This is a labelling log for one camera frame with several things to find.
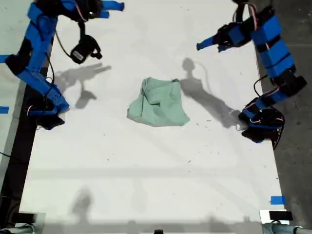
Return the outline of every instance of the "crumpled towel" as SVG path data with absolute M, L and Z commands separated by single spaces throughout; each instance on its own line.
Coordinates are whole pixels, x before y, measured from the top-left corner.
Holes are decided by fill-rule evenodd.
M 179 80 L 145 79 L 138 99 L 130 104 L 127 118 L 157 127 L 186 124 L 190 119 L 182 108 Z

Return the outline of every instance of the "cable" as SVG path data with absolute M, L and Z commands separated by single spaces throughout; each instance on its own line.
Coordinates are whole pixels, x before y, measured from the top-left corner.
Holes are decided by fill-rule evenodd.
M 64 51 L 64 53 L 65 53 L 68 57 L 70 57 L 70 55 L 69 55 L 69 54 L 66 52 L 66 50 L 64 49 L 63 44 L 60 42 L 59 34 L 58 34 L 58 32 L 57 32 L 56 29 L 55 29 L 55 35 L 57 36 L 58 43 L 59 43 L 60 47 L 62 48 L 62 50 Z
M 256 90 L 256 88 L 255 88 L 255 85 L 256 85 L 259 81 L 263 80 L 263 79 L 266 78 L 266 77 L 268 77 L 268 75 L 265 75 L 265 76 L 261 77 L 259 80 L 257 80 L 257 81 L 253 84 L 253 89 L 254 89 L 255 93 L 258 95 L 258 97 L 260 97 L 260 94 L 257 92 L 257 90 Z M 282 134 L 283 134 L 283 131 L 284 131 L 284 127 L 285 127 L 285 117 L 284 117 L 284 115 L 283 115 L 280 111 L 278 111 L 275 107 L 273 107 L 273 106 L 269 106 L 269 107 L 272 108 L 272 109 L 274 109 L 275 111 L 277 111 L 277 112 L 282 116 L 282 121 L 283 121 L 282 127 L 281 127 L 281 129 L 280 129 L 280 131 L 279 131 L 278 139 L 277 139 L 275 145 L 273 146 L 273 150 L 275 150 L 275 149 L 277 148 L 278 144 L 279 144 L 279 141 L 280 141 L 280 139 L 281 139 L 281 137 L 282 137 Z
M 255 4 L 253 3 L 250 3 L 250 2 L 243 2 L 242 5 L 248 5 L 251 13 L 252 13 L 252 16 L 253 16 L 253 25 L 254 25 L 254 31 L 257 31 L 258 29 L 258 24 L 257 24 L 257 17 L 256 17 L 256 14 L 257 14 L 257 7 Z M 236 22 L 235 18 L 236 18 L 236 15 L 237 15 L 237 10 L 234 12 L 233 14 L 233 18 L 232 18 L 232 21 L 233 22 Z
M 77 9 L 77 11 L 78 11 L 78 14 L 79 14 L 80 18 L 81 18 L 84 22 L 86 22 L 87 20 L 83 17 L 82 12 L 81 12 L 81 10 L 80 10 L 80 8 L 79 8 L 77 2 L 76 2 L 76 9 Z
M 6 157 L 8 157 L 8 158 L 13 158 L 13 159 L 15 159 L 16 161 L 19 161 L 19 162 L 22 163 L 22 164 L 28 164 L 27 162 L 23 162 L 22 160 L 20 160 L 20 159 L 17 158 L 17 157 L 13 157 L 13 156 L 7 155 L 7 154 L 2 153 L 2 152 L 0 152 L 0 154 L 3 155 L 3 156 L 6 156 Z
M 48 92 L 43 96 L 43 97 L 46 97 L 49 92 L 51 91 L 51 89 L 53 88 L 53 85 L 54 85 L 54 81 L 55 81 L 55 74 L 54 74 L 54 69 L 53 69 L 53 66 L 52 66 L 52 63 L 50 61 L 50 58 L 48 56 L 48 53 L 45 53 L 45 56 L 47 57 L 47 60 L 50 64 L 50 67 L 51 67 L 51 70 L 52 70 L 52 78 L 51 77 L 47 77 L 47 78 L 50 78 L 51 79 L 51 85 L 50 85 L 50 89 L 48 90 Z
M 254 90 L 255 93 L 258 95 L 258 97 L 260 96 L 260 94 L 257 92 L 257 90 L 256 90 L 256 88 L 255 88 L 255 85 L 256 85 L 259 81 L 263 80 L 263 79 L 266 78 L 266 77 L 268 77 L 268 75 L 265 75 L 265 76 L 261 77 L 259 80 L 257 80 L 257 81 L 253 84 L 253 90 Z

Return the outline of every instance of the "white table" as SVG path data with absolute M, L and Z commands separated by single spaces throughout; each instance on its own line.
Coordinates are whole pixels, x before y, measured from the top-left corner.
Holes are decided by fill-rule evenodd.
M 257 234 L 259 210 L 283 209 L 270 205 L 272 195 L 281 195 L 271 143 L 242 137 L 230 117 L 255 97 L 253 44 L 221 54 L 195 49 L 234 10 L 229 0 L 126 1 L 124 12 L 87 23 L 101 61 L 78 66 L 54 43 L 56 83 L 72 108 L 65 125 L 37 131 L 20 207 L 46 213 L 44 234 L 157 227 Z M 70 51 L 78 26 L 60 17 L 58 33 Z M 190 76 L 202 80 L 206 93 L 197 101 L 182 97 L 191 119 L 185 126 L 153 128 L 126 118 L 144 78 Z

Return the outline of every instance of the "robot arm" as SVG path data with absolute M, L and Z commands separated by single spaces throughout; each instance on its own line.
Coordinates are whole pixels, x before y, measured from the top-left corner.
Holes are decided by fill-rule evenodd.
M 89 56 L 102 58 L 96 40 L 85 34 L 84 23 L 96 17 L 108 18 L 107 10 L 123 9 L 124 3 L 101 0 L 37 0 L 31 3 L 28 11 L 30 23 L 19 52 L 16 55 L 0 55 L 0 63 L 6 63 L 15 76 L 44 96 L 43 100 L 40 98 L 29 103 L 31 108 L 28 109 L 30 115 L 39 116 L 38 123 L 44 128 L 50 130 L 63 124 L 64 121 L 58 118 L 58 114 L 69 109 L 69 104 L 54 84 L 54 79 L 49 83 L 40 73 L 46 57 L 49 60 L 47 53 L 58 16 L 64 15 L 78 22 L 80 41 L 70 57 L 81 64 Z
M 301 76 L 296 77 L 293 58 L 281 39 L 281 28 L 271 6 L 264 8 L 245 21 L 242 8 L 246 2 L 238 5 L 236 22 L 221 27 L 217 34 L 197 44 L 197 50 L 218 45 L 219 52 L 232 47 L 240 47 L 253 41 L 265 66 L 271 83 L 275 86 L 260 97 L 256 97 L 245 106 L 239 118 L 249 126 L 243 136 L 254 142 L 271 139 L 276 145 L 284 125 L 283 115 L 272 106 L 296 95 L 307 82 Z

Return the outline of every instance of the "gray floor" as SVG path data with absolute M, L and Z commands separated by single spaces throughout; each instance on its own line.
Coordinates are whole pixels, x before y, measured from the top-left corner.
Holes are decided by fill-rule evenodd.
M 259 9 L 269 0 L 251 0 Z M 274 0 L 287 43 L 297 67 L 308 86 L 296 97 L 276 105 L 286 118 L 283 137 L 275 160 L 287 209 L 294 224 L 312 229 L 312 0 Z M 260 74 L 265 75 L 263 67 Z M 272 89 L 268 80 L 263 91 Z

